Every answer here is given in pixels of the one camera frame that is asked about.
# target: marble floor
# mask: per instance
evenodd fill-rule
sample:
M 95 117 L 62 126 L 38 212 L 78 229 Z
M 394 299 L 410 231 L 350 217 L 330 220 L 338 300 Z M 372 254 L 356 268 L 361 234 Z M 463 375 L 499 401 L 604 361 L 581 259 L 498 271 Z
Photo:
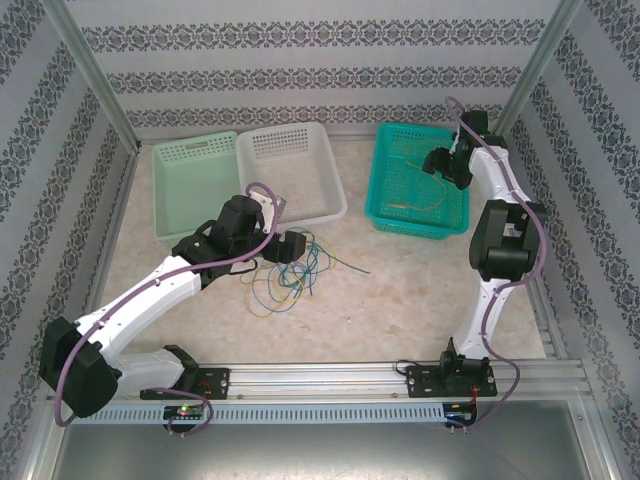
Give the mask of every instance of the marble floor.
M 477 273 L 468 246 L 484 200 L 472 184 L 472 221 L 465 235 L 428 240 L 374 230 L 364 214 L 374 142 L 332 142 L 349 209 L 314 231 L 344 266 L 323 273 L 313 296 L 286 313 L 251 315 L 238 276 L 223 277 L 167 312 L 125 352 L 178 344 L 200 363 L 276 363 L 435 360 L 458 328 Z M 168 250 L 154 236 L 152 147 L 145 146 L 135 174 L 103 294 L 117 297 L 156 267 Z M 508 299 L 493 340 L 513 358 L 544 358 L 527 293 Z

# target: purple cable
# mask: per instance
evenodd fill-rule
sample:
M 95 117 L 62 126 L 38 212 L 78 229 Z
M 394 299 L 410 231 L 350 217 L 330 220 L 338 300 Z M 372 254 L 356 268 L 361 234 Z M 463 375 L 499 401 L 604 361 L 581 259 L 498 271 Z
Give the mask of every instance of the purple cable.
M 175 270 L 172 270 L 171 272 L 164 273 L 164 274 L 162 274 L 162 275 L 160 275 L 160 276 L 158 276 L 158 277 L 156 277 L 156 278 L 154 278 L 152 280 L 149 280 L 147 283 L 143 283 L 138 288 L 133 290 L 130 294 L 126 295 L 122 300 L 120 300 L 118 303 L 116 303 L 113 307 L 111 307 L 100 318 L 100 320 L 98 320 L 96 323 L 94 323 L 91 326 L 91 328 L 87 331 L 87 333 L 85 333 L 80 338 L 80 340 L 78 340 L 78 343 L 75 344 L 75 346 L 71 350 L 71 353 L 69 353 L 69 356 L 65 360 L 64 365 L 62 366 L 62 370 L 60 372 L 60 377 L 58 378 L 58 384 L 56 385 L 56 394 L 55 394 L 55 398 L 54 398 L 53 414 L 54 414 L 54 417 L 55 417 L 56 425 L 58 425 L 59 427 L 66 427 L 75 418 L 75 414 L 72 414 L 66 420 L 64 420 L 62 418 L 62 392 L 64 392 L 64 386 L 65 386 L 65 383 L 67 381 L 67 376 L 69 375 L 69 370 L 71 369 L 71 365 L 73 364 L 73 361 L 75 360 L 76 355 L 78 354 L 80 349 L 84 346 L 84 344 L 89 341 L 89 338 L 91 338 L 91 336 L 94 333 L 96 333 L 99 329 L 104 327 L 104 325 L 109 321 L 109 319 L 118 310 L 120 310 L 127 303 L 129 303 L 132 299 L 134 299 L 135 297 L 140 295 L 142 292 L 144 292 L 148 288 L 151 288 L 154 285 L 157 285 L 158 281 L 162 282 L 164 280 L 167 280 L 168 278 L 175 277 L 176 275 L 180 275 L 181 273 L 185 273 L 185 272 L 196 272 L 198 270 L 204 270 L 206 268 L 224 267 L 224 266 L 227 266 L 227 265 L 233 265 L 234 263 L 245 262 L 245 261 L 255 257 L 258 253 L 260 253 L 262 251 L 263 248 L 265 248 L 269 244 L 269 242 L 271 241 L 271 239 L 275 235 L 276 227 L 278 226 L 278 215 L 277 215 L 278 200 L 276 198 L 276 195 L 273 193 L 273 191 L 271 191 L 271 189 L 269 187 L 267 187 L 266 185 L 264 185 L 262 183 L 259 183 L 259 182 L 253 182 L 253 183 L 250 183 L 249 185 L 247 185 L 247 188 L 245 190 L 247 195 L 249 195 L 249 192 L 253 189 L 253 187 L 260 187 L 265 192 L 267 192 L 267 195 L 269 195 L 269 198 L 271 198 L 271 201 L 273 202 L 274 210 L 276 212 L 276 214 L 273 216 L 273 221 L 271 223 L 271 231 L 266 236 L 266 238 L 262 241 L 262 243 L 260 245 L 258 245 L 256 248 L 254 248 L 253 250 L 251 250 L 250 252 L 245 253 L 244 255 L 240 255 L 239 257 L 236 257 L 236 258 L 230 258 L 230 259 L 227 259 L 227 260 L 219 260 L 219 261 L 216 261 L 216 262 L 201 263 L 199 265 L 189 265 L 188 267 L 177 268 Z M 150 390 L 166 391 L 166 390 L 169 390 L 169 389 L 158 387 L 158 388 L 152 388 Z M 199 395 L 195 395 L 195 394 L 192 394 L 192 393 L 189 393 L 189 392 L 180 392 L 180 391 L 174 390 L 174 391 L 168 392 L 168 393 L 176 393 L 176 392 L 179 395 L 184 395 L 184 396 L 187 396 L 187 397 L 195 398 L 197 400 L 202 400 L 207 405 L 207 407 L 210 410 L 211 415 L 209 415 L 209 417 L 207 418 L 207 420 L 205 422 L 203 422 L 202 424 L 200 424 L 197 427 L 195 427 L 193 430 L 191 430 L 191 432 L 187 432 L 187 433 L 189 433 L 189 434 L 195 433 L 194 430 L 197 432 L 197 431 L 201 430 L 202 428 L 204 428 L 211 421 L 211 419 L 213 418 L 213 407 L 211 406 L 211 403 L 209 402 L 209 400 L 207 400 L 205 397 L 201 397 Z M 171 426 L 170 425 L 169 425 L 169 433 L 173 434 L 173 431 L 171 430 Z
M 535 225 L 536 230 L 538 232 L 538 236 L 540 237 L 540 256 L 538 258 L 538 261 L 536 262 L 534 269 L 531 271 L 531 273 L 529 273 L 529 275 L 525 276 L 524 278 L 516 282 L 506 283 L 496 288 L 495 291 L 493 292 L 493 297 L 491 297 L 491 300 L 489 301 L 489 305 L 487 305 L 487 309 L 484 312 L 484 316 L 482 317 L 480 334 L 482 336 L 482 343 L 484 344 L 484 348 L 486 348 L 487 352 L 489 352 L 498 360 L 511 365 L 515 370 L 516 376 L 515 376 L 515 379 L 513 380 L 513 385 L 511 385 L 511 388 L 509 388 L 509 390 L 505 392 L 505 394 L 498 401 L 498 403 L 487 414 L 485 414 L 482 418 L 480 418 L 476 423 L 474 423 L 470 427 L 467 427 L 467 428 L 475 428 L 478 425 L 482 424 L 482 422 L 486 421 L 488 418 L 495 415 L 498 409 L 501 408 L 505 404 L 505 402 L 509 399 L 509 397 L 513 394 L 513 392 L 518 386 L 518 383 L 520 383 L 520 367 L 518 367 L 516 362 L 508 358 L 505 358 L 502 355 L 499 355 L 498 353 L 495 352 L 495 350 L 493 350 L 493 348 L 491 348 L 491 345 L 489 345 L 489 342 L 487 340 L 487 323 L 489 321 L 489 314 L 491 313 L 491 309 L 493 308 L 496 301 L 498 300 L 498 295 L 500 295 L 500 292 L 502 292 L 506 288 L 517 287 L 519 285 L 524 285 L 526 283 L 529 283 L 531 280 L 533 280 L 533 277 L 535 277 L 542 271 L 542 265 L 544 265 L 545 258 L 547 257 L 547 236 L 544 232 L 544 228 L 542 227 L 542 223 L 540 222 L 540 219 L 538 218 L 538 216 L 534 213 L 531 207 L 529 207 L 529 205 L 527 205 L 527 203 L 515 192 L 515 186 L 513 185 L 513 182 L 511 181 L 511 177 L 509 176 L 507 167 L 502 162 L 502 159 L 500 158 L 500 156 L 496 153 L 496 151 L 493 148 L 491 148 L 489 144 L 487 144 L 487 142 L 484 141 L 484 139 L 480 135 L 474 132 L 473 129 L 462 120 L 460 116 L 461 114 L 458 113 L 454 108 L 454 107 L 457 107 L 460 110 L 460 112 L 464 112 L 464 106 L 454 97 L 447 97 L 445 98 L 444 101 L 445 101 L 445 104 L 447 105 L 447 108 L 449 109 L 449 112 L 451 113 L 453 118 L 455 118 L 458 121 L 460 126 L 464 128 L 467 131 L 467 133 L 469 133 L 469 135 L 471 135 L 480 145 L 482 145 L 487 150 L 489 155 L 491 155 L 491 157 L 493 157 L 493 159 L 498 162 L 498 166 L 502 171 L 502 175 L 504 176 L 505 182 L 509 187 L 509 193 L 513 198 L 516 199 L 516 201 L 520 204 L 520 206 L 524 209 L 524 211 L 527 212 L 527 215 L 529 215 L 529 218 L 531 218 L 531 220 L 533 221 L 533 224 Z

